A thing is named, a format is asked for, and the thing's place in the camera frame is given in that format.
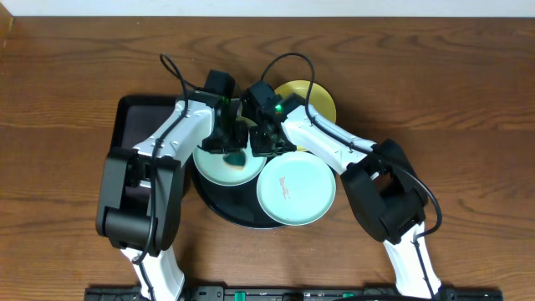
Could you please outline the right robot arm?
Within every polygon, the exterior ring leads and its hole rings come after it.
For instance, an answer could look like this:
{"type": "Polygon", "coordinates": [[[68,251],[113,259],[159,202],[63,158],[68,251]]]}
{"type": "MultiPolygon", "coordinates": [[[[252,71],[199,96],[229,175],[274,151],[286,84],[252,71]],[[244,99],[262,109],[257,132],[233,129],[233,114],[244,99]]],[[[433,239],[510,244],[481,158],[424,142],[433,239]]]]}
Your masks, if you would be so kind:
{"type": "Polygon", "coordinates": [[[305,98],[278,94],[246,97],[247,112],[257,122],[252,131],[256,156],[277,156],[302,146],[340,177],[356,221],[384,244],[406,297],[436,300],[436,276],[425,237],[425,207],[440,206],[393,140],[376,143],[359,138],[323,117],[305,98]]]}

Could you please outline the green scouring sponge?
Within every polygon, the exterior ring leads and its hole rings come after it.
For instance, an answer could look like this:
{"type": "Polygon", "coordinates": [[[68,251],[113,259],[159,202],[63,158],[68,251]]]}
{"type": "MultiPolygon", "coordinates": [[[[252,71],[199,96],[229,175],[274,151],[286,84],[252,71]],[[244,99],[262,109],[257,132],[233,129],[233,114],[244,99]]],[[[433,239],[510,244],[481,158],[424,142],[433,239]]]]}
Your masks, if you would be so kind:
{"type": "Polygon", "coordinates": [[[236,170],[242,170],[247,164],[247,156],[243,150],[225,154],[222,160],[225,164],[236,170]]]}

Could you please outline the light blue plate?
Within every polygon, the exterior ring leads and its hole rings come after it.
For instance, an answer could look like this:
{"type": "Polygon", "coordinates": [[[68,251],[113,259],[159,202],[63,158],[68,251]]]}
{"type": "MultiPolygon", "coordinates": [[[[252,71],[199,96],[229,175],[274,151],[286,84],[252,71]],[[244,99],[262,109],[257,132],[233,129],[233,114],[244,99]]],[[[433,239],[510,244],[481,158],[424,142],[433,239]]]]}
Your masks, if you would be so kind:
{"type": "Polygon", "coordinates": [[[193,161],[197,170],[208,181],[220,186],[239,186],[255,178],[267,163],[266,157],[252,155],[250,143],[242,149],[247,156],[247,164],[242,170],[236,170],[225,164],[225,154],[211,154],[197,147],[193,152],[193,161]]]}
{"type": "Polygon", "coordinates": [[[293,152],[270,160],[257,181],[263,211],[286,226],[320,219],[332,206],[336,181],[331,168],[308,152],[293,152]]]}

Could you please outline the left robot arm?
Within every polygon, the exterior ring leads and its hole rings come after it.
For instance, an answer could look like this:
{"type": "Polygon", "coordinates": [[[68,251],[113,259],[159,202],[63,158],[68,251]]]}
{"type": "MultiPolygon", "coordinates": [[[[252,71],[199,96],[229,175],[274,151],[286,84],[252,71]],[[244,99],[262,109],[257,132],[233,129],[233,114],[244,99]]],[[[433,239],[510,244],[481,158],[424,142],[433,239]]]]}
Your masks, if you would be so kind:
{"type": "Polygon", "coordinates": [[[177,300],[185,275],[172,243],[181,220],[184,165],[198,147],[224,154],[247,144],[237,98],[127,95],[117,108],[95,227],[134,266],[145,300],[177,300]]]}

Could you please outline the yellow plate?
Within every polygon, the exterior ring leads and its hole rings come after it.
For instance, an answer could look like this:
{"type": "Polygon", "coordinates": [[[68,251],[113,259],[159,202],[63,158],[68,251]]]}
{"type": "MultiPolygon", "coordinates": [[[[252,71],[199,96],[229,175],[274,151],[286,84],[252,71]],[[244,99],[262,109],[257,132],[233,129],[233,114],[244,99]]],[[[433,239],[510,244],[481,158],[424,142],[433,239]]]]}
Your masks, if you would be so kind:
{"type": "MultiPolygon", "coordinates": [[[[305,97],[308,92],[309,82],[307,80],[294,80],[278,86],[274,92],[280,94],[283,98],[291,94],[298,94],[305,97]]],[[[321,85],[314,84],[310,104],[327,120],[332,123],[336,122],[337,112],[334,99],[331,94],[321,85]]]]}

